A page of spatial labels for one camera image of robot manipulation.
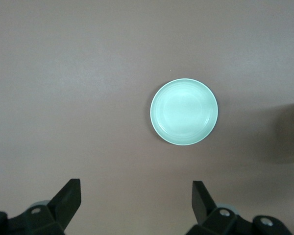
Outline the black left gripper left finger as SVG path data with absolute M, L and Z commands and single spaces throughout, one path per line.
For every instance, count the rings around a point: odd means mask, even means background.
M 28 208 L 8 220 L 10 235 L 63 235 L 81 205 L 79 179 L 70 179 L 45 205 Z

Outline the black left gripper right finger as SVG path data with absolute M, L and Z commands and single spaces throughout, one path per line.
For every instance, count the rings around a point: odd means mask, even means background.
M 252 223 L 244 220 L 231 207 L 217 205 L 202 181 L 192 185 L 192 208 L 195 224 L 188 235 L 252 235 Z

